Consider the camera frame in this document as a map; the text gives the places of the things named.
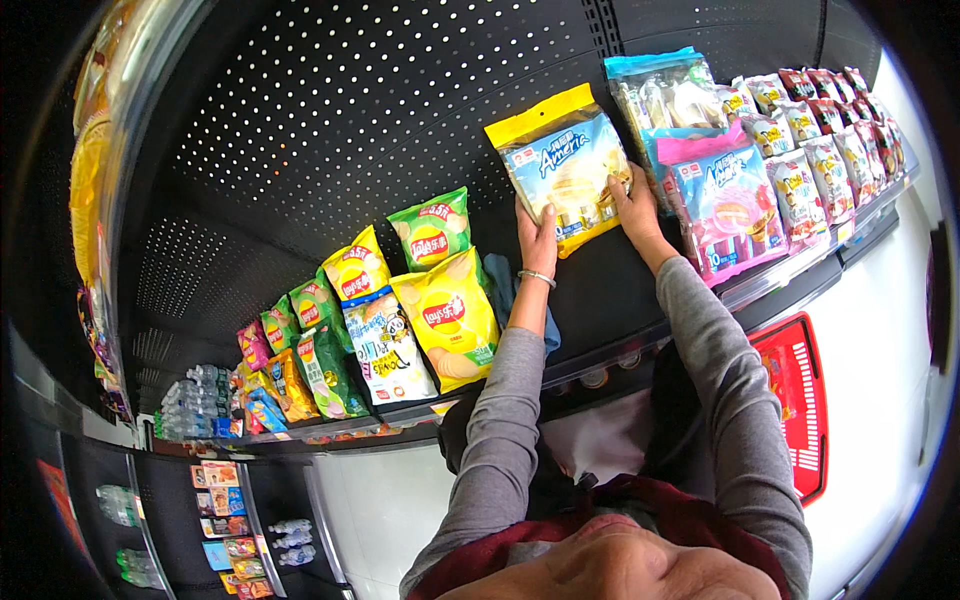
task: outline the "gray long-sleeve shirt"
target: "gray long-sleeve shirt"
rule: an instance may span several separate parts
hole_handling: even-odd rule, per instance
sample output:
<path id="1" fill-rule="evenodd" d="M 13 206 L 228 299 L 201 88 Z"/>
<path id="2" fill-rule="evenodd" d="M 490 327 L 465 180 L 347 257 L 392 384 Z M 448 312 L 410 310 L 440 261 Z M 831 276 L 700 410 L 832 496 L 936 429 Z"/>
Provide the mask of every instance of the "gray long-sleeve shirt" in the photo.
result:
<path id="1" fill-rule="evenodd" d="M 812 542 L 793 492 L 780 401 L 768 388 L 760 356 L 686 259 L 673 257 L 660 267 L 657 300 L 704 405 L 716 506 L 773 549 L 791 597 L 805 600 Z M 401 598 L 451 551 L 524 519 L 537 470 L 542 373 L 542 338 L 526 329 L 504 331 L 467 426 L 449 510 L 400 582 Z M 548 547 L 540 544 L 535 554 Z"/>

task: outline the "yellow lay's chip bag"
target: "yellow lay's chip bag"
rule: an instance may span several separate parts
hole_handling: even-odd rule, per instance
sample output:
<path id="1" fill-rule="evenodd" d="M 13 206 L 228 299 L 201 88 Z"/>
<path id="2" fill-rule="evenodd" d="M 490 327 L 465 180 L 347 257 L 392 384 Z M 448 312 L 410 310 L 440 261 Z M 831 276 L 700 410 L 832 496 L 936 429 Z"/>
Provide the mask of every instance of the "yellow lay's chip bag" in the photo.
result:
<path id="1" fill-rule="evenodd" d="M 322 266 L 343 301 L 372 294 L 390 281 L 390 269 L 376 243 L 373 225 L 367 226 L 352 244 L 334 252 Z"/>
<path id="2" fill-rule="evenodd" d="M 391 280 L 444 394 L 490 374 L 500 341 L 480 285 L 477 250 L 450 256 L 428 273 Z"/>

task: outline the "bangle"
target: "bangle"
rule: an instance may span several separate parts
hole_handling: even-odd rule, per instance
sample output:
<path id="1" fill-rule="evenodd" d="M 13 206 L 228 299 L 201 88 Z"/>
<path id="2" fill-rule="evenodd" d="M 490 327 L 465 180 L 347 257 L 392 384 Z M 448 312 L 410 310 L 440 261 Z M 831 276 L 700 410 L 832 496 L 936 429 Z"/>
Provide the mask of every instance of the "bangle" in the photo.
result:
<path id="1" fill-rule="evenodd" d="M 551 289 L 551 290 L 556 290 L 556 289 L 557 289 L 557 282 L 556 282 L 556 281 L 554 281 L 553 279 L 551 279 L 550 277 L 548 277 L 548 276 L 546 276 L 546 275 L 544 275 L 544 274 L 537 273 L 536 271 L 529 271 L 529 270 L 527 270 L 527 269 L 523 269 L 522 271 L 517 272 L 517 275 L 518 275 L 518 276 L 521 276 L 521 277 L 523 277 L 523 276 L 528 276 L 528 277 L 536 277 L 537 279 L 543 279 L 544 281 L 546 281 L 546 282 L 550 285 L 550 289 Z"/>

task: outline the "white floor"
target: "white floor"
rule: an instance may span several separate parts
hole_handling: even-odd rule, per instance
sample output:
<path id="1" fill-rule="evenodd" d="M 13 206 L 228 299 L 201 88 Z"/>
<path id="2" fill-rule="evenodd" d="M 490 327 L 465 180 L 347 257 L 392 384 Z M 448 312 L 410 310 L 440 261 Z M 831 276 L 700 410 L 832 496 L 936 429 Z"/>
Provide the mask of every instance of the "white floor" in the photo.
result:
<path id="1" fill-rule="evenodd" d="M 929 349 L 924 282 L 936 188 L 920 118 L 884 58 L 876 92 L 924 169 L 898 202 L 900 226 L 806 307 L 824 365 L 828 487 L 806 511 L 811 598 L 831 598 L 902 525 L 923 486 Z M 319 461 L 342 566 L 361 600 L 396 600 L 397 584 L 444 516 L 453 476 L 436 446 Z"/>

